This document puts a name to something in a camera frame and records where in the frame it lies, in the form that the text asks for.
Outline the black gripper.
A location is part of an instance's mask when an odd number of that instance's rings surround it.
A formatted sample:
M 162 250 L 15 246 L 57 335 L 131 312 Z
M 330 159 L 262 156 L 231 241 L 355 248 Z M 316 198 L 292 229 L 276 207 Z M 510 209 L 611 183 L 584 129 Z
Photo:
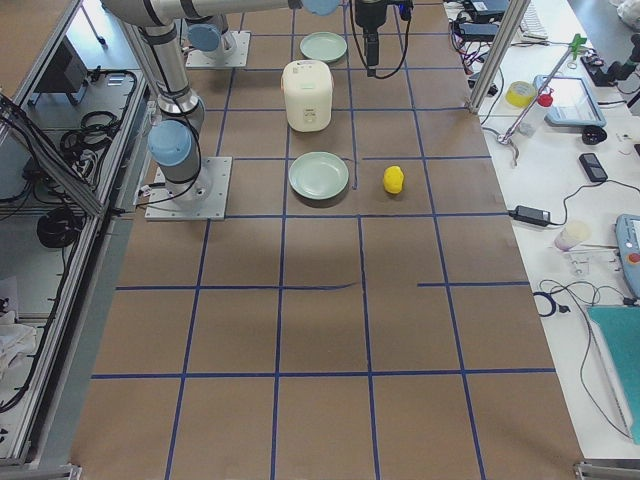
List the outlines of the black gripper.
M 385 0 L 356 0 L 355 23 L 363 28 L 365 66 L 368 77 L 376 76 L 379 65 L 379 34 L 376 28 L 383 26 L 387 16 Z

